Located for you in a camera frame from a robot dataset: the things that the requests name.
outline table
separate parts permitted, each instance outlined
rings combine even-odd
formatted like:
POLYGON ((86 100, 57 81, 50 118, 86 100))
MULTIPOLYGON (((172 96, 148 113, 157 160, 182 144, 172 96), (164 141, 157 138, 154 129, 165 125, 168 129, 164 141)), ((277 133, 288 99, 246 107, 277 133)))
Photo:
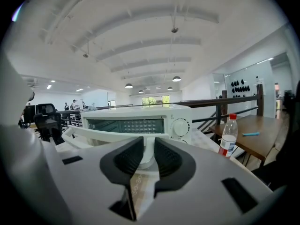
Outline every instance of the table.
MULTIPOLYGON (((236 120, 238 124, 238 137, 236 145, 249 153, 249 157, 261 160, 263 166, 271 149, 275 146, 275 141, 281 129, 283 121, 275 118, 267 118, 256 115, 248 115, 236 120), (243 136, 243 133, 260 132, 258 136, 243 136)), ((222 136, 225 123, 209 128, 218 136, 222 136)))

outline white machine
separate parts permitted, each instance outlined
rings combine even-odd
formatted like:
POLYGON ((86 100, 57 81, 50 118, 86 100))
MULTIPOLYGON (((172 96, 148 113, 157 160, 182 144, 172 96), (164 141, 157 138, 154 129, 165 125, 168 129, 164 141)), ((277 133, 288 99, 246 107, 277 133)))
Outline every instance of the white machine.
POLYGON ((144 156, 140 168, 154 160, 155 137, 191 142, 192 111, 190 107, 167 104, 111 108, 81 114, 83 128, 70 126, 63 139, 73 146, 86 148, 132 137, 144 137, 144 156), (87 138, 88 146, 71 138, 87 138))

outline white panel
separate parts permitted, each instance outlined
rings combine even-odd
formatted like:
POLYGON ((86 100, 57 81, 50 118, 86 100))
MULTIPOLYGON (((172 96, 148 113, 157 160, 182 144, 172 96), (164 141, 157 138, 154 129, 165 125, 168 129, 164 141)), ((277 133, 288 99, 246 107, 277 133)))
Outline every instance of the white panel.
POLYGON ((94 107, 106 107, 107 103, 107 91, 105 90, 95 90, 91 92, 86 92, 82 94, 82 98, 87 106, 94 107))
MULTIPOLYGON (((50 92, 38 92, 35 91, 35 96, 32 101, 30 101, 31 105, 38 105, 42 103, 52 103, 55 106, 55 109, 58 111, 65 110, 65 103, 70 107, 73 100, 82 99, 81 95, 70 95, 63 93, 50 93, 50 92)), ((76 104, 83 107, 82 101, 78 101, 76 104)))

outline chair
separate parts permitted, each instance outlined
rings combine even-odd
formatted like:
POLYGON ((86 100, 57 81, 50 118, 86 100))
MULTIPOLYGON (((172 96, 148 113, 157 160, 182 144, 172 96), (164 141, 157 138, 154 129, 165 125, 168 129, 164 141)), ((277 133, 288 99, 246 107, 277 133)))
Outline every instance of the chair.
POLYGON ((55 112, 55 106, 52 103, 44 103, 44 104, 38 104, 37 105, 37 114, 44 113, 52 113, 55 112))
POLYGON ((45 114, 45 108, 41 112, 43 114, 37 114, 33 119, 42 140, 50 142, 52 136, 56 145, 63 143, 64 140, 61 138, 61 114, 57 112, 45 114))

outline water bottle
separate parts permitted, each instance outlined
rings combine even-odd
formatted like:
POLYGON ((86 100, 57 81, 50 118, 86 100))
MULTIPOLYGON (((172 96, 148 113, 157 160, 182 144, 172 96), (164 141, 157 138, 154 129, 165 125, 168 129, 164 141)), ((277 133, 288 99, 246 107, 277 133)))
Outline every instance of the water bottle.
POLYGON ((222 140, 220 144, 219 154, 230 158, 233 153, 236 138, 238 137, 238 124, 236 123, 236 114, 229 114, 229 121, 223 130, 222 140))

